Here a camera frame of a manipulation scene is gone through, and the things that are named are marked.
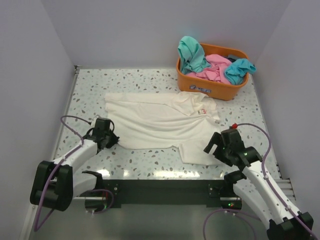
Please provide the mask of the white t shirt red print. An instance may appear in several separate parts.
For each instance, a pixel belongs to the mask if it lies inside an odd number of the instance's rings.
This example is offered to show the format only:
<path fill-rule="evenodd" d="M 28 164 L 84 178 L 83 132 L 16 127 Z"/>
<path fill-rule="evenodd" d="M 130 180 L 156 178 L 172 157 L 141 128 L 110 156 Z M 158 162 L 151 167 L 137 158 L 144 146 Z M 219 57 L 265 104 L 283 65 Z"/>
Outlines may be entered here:
<path fill-rule="evenodd" d="M 106 93 L 105 110 L 119 145 L 130 150 L 178 148 L 184 164 L 219 166 L 205 153 L 220 132 L 215 100 L 200 92 Z"/>

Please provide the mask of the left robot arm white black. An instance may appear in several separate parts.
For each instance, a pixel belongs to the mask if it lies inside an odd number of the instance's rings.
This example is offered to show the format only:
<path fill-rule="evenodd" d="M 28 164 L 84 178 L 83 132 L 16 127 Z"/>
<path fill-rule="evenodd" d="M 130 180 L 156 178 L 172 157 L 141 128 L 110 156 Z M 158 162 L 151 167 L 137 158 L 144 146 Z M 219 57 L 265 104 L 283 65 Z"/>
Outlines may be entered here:
<path fill-rule="evenodd" d="M 110 149 L 119 141 L 114 133 L 115 124 L 109 118 L 97 117 L 92 122 L 82 119 L 90 125 L 82 136 L 66 124 L 65 117 L 60 118 L 61 123 L 79 137 L 80 141 L 61 157 L 39 163 L 29 198 L 33 205 L 61 212 L 69 207 L 74 197 L 74 173 L 87 160 L 103 149 Z"/>

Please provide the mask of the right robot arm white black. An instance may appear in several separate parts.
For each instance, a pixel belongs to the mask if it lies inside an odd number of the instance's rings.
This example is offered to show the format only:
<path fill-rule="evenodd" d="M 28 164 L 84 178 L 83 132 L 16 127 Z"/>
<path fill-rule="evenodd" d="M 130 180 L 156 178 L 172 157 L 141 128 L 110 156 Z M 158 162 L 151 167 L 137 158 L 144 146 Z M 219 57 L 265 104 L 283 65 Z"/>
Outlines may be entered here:
<path fill-rule="evenodd" d="M 264 224 L 270 240 L 315 240 L 314 220 L 285 195 L 266 168 L 266 158 L 250 146 L 245 147 L 234 125 L 220 133 L 215 132 L 205 153 L 212 153 L 220 162 L 232 167 L 224 176 L 223 193 L 233 192 L 244 200 Z"/>

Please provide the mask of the orange plastic laundry basket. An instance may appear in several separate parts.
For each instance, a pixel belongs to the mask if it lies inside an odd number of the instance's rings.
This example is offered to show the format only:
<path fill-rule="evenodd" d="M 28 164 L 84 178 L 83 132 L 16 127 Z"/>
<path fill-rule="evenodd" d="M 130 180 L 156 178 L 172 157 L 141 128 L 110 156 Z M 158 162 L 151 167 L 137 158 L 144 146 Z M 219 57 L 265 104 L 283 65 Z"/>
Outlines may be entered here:
<path fill-rule="evenodd" d="M 238 49 L 228 48 L 224 46 L 212 45 L 208 43 L 200 44 L 207 55 L 218 54 L 221 56 L 234 55 L 239 58 L 247 59 L 248 55 Z M 220 82 L 209 81 L 201 78 L 187 76 L 180 71 L 180 60 L 176 62 L 177 85 L 180 91 L 185 92 L 201 92 L 211 98 L 230 101 L 249 81 L 249 74 L 243 77 L 242 84 L 232 85 Z"/>

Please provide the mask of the pink t shirt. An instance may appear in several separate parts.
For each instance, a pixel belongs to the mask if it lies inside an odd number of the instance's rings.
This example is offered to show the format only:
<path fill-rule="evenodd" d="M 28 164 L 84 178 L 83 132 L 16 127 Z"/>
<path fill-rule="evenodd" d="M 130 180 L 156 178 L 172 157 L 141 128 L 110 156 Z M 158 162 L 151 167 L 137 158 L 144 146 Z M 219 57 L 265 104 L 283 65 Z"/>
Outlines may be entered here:
<path fill-rule="evenodd" d="M 225 77 L 225 70 L 232 62 L 218 54 L 207 55 L 205 59 L 210 64 L 210 67 L 201 72 L 190 72 L 187 76 L 230 85 L 230 81 Z"/>

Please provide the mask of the light blue t shirt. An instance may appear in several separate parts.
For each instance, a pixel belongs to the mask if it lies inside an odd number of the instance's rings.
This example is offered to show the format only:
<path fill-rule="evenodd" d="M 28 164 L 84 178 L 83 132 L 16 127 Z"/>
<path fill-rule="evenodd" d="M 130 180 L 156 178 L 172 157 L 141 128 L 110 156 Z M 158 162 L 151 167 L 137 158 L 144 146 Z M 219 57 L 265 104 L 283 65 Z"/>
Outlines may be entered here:
<path fill-rule="evenodd" d="M 239 58 L 225 69 L 224 76 L 232 85 L 237 86 L 243 83 L 247 73 L 252 75 L 256 70 L 255 65 L 247 58 Z"/>

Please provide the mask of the teal green t shirt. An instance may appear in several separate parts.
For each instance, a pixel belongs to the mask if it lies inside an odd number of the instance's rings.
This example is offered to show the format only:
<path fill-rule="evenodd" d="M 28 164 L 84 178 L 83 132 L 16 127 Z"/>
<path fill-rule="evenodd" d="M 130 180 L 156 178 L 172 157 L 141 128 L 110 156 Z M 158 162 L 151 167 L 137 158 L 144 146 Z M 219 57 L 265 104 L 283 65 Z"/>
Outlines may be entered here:
<path fill-rule="evenodd" d="M 203 47 L 191 36 L 181 38 L 177 51 L 180 58 L 179 70 L 184 75 L 191 72 L 200 73 L 211 66 L 206 60 Z"/>

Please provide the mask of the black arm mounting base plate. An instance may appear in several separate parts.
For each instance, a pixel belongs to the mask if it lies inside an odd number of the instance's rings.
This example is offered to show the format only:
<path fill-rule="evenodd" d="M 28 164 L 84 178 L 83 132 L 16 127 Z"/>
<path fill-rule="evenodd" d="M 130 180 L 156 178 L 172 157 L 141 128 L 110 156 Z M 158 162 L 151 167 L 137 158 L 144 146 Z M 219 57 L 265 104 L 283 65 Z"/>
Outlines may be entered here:
<path fill-rule="evenodd" d="M 122 205 L 205 205 L 208 208 L 240 210 L 242 199 L 226 186 L 224 180 L 124 180 L 106 179 L 109 193 L 82 193 L 90 208 Z"/>

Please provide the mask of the aluminium table frame rail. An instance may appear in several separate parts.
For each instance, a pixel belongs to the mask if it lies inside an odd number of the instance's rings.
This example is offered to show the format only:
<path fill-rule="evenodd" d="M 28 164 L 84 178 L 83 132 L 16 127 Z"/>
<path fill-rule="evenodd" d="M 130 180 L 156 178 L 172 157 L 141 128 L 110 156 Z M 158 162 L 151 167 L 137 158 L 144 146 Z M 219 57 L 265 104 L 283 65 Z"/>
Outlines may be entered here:
<path fill-rule="evenodd" d="M 288 197 L 288 199 L 292 202 L 296 201 L 296 196 L 294 193 L 294 189 L 292 187 L 291 180 L 289 178 L 283 178 L 281 173 L 279 164 L 276 163 L 277 172 L 279 174 L 279 179 L 276 179 L 275 182 L 279 185 L 284 194 Z"/>

